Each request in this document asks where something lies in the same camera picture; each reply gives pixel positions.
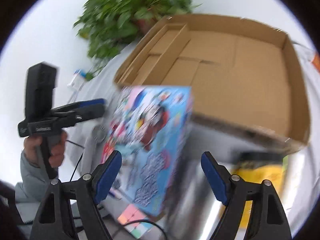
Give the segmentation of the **person's left hand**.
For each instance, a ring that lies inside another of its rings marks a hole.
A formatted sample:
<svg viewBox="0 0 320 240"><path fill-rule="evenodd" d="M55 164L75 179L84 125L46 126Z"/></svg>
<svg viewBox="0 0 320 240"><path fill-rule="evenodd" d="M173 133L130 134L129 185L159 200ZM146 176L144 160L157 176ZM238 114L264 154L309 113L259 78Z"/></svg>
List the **person's left hand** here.
<svg viewBox="0 0 320 240"><path fill-rule="evenodd" d="M62 165L65 158L66 140L68 134L62 131L59 142L51 148L51 156L49 163L52 168L58 168ZM39 167L39 161L36 154L37 146L42 143L42 137L38 135L32 135L24 140L24 155L33 166Z"/></svg>

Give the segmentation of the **grey left sleeve forearm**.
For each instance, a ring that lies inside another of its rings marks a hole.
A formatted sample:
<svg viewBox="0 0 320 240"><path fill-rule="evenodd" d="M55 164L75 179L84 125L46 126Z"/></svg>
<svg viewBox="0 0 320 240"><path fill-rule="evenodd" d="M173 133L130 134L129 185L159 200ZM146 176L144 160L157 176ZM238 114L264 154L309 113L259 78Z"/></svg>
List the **grey left sleeve forearm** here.
<svg viewBox="0 0 320 240"><path fill-rule="evenodd" d="M21 153L20 171L22 182L15 186L16 202L40 202L47 191L48 182L43 177L41 169L27 160L24 151Z"/></svg>

